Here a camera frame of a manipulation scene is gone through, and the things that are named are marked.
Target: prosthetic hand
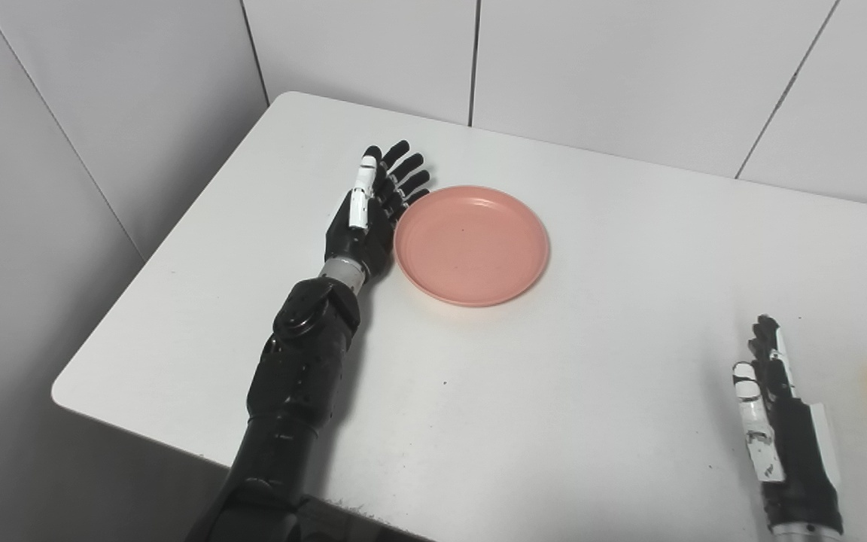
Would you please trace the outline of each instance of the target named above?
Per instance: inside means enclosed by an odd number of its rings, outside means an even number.
[[[839,474],[825,408],[799,399],[778,323],[761,315],[753,329],[754,361],[736,364],[733,377],[768,527],[778,542],[836,542]]]
[[[360,315],[357,293],[389,264],[393,230],[427,194],[426,171],[406,141],[368,148],[357,181],[327,230],[324,267],[299,282],[272,323],[247,395],[250,421],[216,501],[187,542],[299,540],[295,511],[310,449],[330,418],[343,356]]]

